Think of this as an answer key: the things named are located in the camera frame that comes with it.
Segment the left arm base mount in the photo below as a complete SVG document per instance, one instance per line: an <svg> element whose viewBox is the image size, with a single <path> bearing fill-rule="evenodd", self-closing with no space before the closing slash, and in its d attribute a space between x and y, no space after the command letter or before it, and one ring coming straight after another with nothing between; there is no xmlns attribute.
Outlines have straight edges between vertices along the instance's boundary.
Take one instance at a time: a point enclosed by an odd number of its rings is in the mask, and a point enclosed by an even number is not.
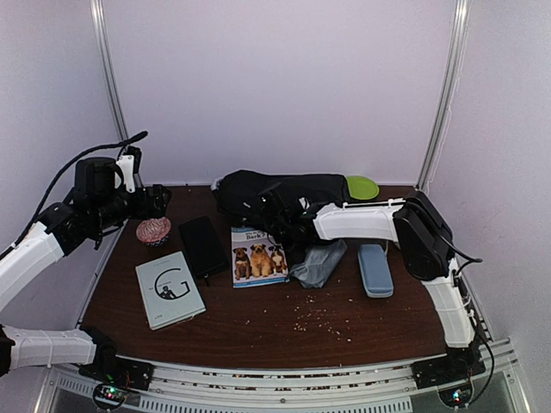
<svg viewBox="0 0 551 413"><path fill-rule="evenodd" d="M153 370L151 363L129 359L117 359L113 373L105 373L92 364L78 366L80 375L98 381L91 398L100 410L105 411L118 409L129 398L136 398L139 391L147 391Z"/></svg>

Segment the black backpack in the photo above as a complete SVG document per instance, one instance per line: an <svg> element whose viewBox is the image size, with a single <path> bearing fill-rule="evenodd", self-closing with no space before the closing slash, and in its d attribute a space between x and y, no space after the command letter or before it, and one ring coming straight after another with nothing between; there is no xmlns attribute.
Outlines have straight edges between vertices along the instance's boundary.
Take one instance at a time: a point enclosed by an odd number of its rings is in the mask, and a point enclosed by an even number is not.
<svg viewBox="0 0 551 413"><path fill-rule="evenodd" d="M215 179L210 187L219 213L241 225L267 231L293 223L328 204L352 201L347 180L339 174L265 175L238 170Z"/></svg>

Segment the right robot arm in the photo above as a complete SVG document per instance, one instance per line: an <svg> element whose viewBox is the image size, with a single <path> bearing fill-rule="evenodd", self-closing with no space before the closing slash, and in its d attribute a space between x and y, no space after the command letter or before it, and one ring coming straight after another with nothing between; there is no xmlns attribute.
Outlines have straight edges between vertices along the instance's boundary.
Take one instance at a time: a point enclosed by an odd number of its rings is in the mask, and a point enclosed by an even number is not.
<svg viewBox="0 0 551 413"><path fill-rule="evenodd" d="M395 243L407 272L427 289L443 326L441 370L460 379L479 359L475 314L457 259L462 253L428 197L353 204L348 189L273 184L259 195L263 224L282 243L371 238Z"/></svg>

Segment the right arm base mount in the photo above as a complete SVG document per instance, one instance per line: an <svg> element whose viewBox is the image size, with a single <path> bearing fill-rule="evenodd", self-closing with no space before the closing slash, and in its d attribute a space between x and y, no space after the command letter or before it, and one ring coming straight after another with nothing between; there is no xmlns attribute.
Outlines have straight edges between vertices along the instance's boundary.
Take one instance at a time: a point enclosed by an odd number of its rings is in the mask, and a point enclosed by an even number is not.
<svg viewBox="0 0 551 413"><path fill-rule="evenodd" d="M467 408L475 399L473 378L486 371L481 359L472 363L464 357L449 355L416 361L411 365L416 387L436 387L440 402L451 409Z"/></svg>

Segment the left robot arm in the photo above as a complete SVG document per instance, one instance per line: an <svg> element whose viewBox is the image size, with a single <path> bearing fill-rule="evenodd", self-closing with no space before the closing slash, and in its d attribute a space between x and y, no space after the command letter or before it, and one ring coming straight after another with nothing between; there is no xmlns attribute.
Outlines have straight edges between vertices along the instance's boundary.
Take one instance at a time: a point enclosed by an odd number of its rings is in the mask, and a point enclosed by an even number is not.
<svg viewBox="0 0 551 413"><path fill-rule="evenodd" d="M140 187L133 155L89 157L76 162L74 186L63 201L40 209L22 240L1 255L1 306L45 269L87 240L99 247L129 219L161 219L171 199L160 184ZM97 328L25 330L2 325L1 373L20 367L77 364L106 382L124 373L115 342Z"/></svg>

